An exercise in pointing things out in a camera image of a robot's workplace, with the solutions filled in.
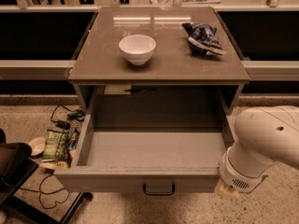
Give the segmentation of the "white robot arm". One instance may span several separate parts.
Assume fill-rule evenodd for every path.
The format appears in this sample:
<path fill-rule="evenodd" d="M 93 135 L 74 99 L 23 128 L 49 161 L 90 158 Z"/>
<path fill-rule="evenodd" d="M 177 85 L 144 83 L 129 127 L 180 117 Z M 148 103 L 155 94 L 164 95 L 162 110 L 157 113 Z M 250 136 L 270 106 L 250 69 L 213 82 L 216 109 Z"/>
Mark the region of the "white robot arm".
<path fill-rule="evenodd" d="M 299 108 L 290 105 L 252 107 L 234 123 L 235 141 L 219 161 L 215 193 L 237 198 L 253 192 L 264 172 L 281 162 L 299 169 Z"/>

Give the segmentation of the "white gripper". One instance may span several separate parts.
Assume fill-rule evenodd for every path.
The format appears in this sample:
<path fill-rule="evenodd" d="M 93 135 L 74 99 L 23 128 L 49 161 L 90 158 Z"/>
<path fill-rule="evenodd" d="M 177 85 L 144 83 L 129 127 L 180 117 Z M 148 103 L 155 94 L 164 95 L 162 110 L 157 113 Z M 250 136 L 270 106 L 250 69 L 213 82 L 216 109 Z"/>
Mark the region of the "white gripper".
<path fill-rule="evenodd" d="M 276 164 L 236 140 L 219 161 L 221 179 L 214 191 L 228 199 L 237 199 L 239 192 L 251 193 L 264 181 L 264 172 Z"/>

